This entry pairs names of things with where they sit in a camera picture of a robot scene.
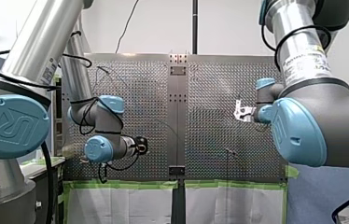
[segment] perforated metal panel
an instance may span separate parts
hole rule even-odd
[[[285,162],[274,148],[270,130],[241,123],[233,116],[236,99],[242,99],[244,105],[254,105],[258,78],[281,79],[272,58],[188,56],[187,62],[181,63],[187,73],[179,76],[171,75],[177,65],[169,55],[88,57],[93,60],[89,73],[95,94],[123,97],[123,132],[145,136],[150,148],[150,153],[133,168],[109,171],[109,178],[167,180],[169,165],[185,165],[187,179],[278,182],[285,177]],[[63,102],[65,112],[66,93]],[[71,156],[64,177],[96,178],[97,165],[80,162],[82,148],[91,136],[80,135],[77,126],[70,126],[68,131],[65,150]],[[130,162],[116,161],[114,165],[121,167]]]
[[[190,56],[188,69],[187,178],[276,182],[285,177],[269,128],[233,116],[236,99],[255,104],[258,78],[281,80],[272,58]]]
[[[150,153],[140,157],[129,170],[116,172],[108,169],[110,179],[161,180],[168,179],[167,160],[167,76],[168,55],[94,54],[93,67],[89,69],[95,95],[118,95],[125,100],[122,133],[144,136],[148,139]],[[65,169],[66,179],[97,178],[97,165],[80,162],[85,142],[91,137],[70,129],[74,152]],[[125,167],[133,159],[115,161],[113,166]]]

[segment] white wall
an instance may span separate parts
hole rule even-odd
[[[35,0],[0,0],[0,50],[10,49]],[[134,0],[95,0],[83,11],[91,52],[114,52]],[[200,0],[199,53],[272,55],[258,26],[260,1]],[[140,0],[119,52],[191,51],[191,0]],[[272,36],[267,34],[271,43]],[[329,53],[334,75],[349,83],[349,25]]]

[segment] label sticker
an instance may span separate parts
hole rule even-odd
[[[58,67],[58,62],[55,59],[50,58],[43,75],[40,78],[40,82],[44,85],[50,85],[53,76],[55,75],[56,68]]]
[[[283,63],[286,83],[311,77],[332,77],[326,53],[320,46],[311,46]]]

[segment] silver metal tube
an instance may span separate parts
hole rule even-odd
[[[83,7],[83,0],[37,0],[1,72],[50,84]]]
[[[80,35],[73,35],[67,43],[65,53],[84,56]],[[90,77],[88,76],[87,63],[80,59],[62,57],[64,85],[68,89],[71,101],[81,101],[92,98]]]
[[[314,10],[314,0],[276,1],[266,18],[276,44],[293,30],[313,25]],[[287,87],[311,78],[332,77],[315,29],[302,30],[291,36],[280,48],[279,65]]]

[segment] logo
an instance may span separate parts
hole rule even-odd
[[[37,117],[10,108],[0,117],[0,141],[27,146],[37,123]]]

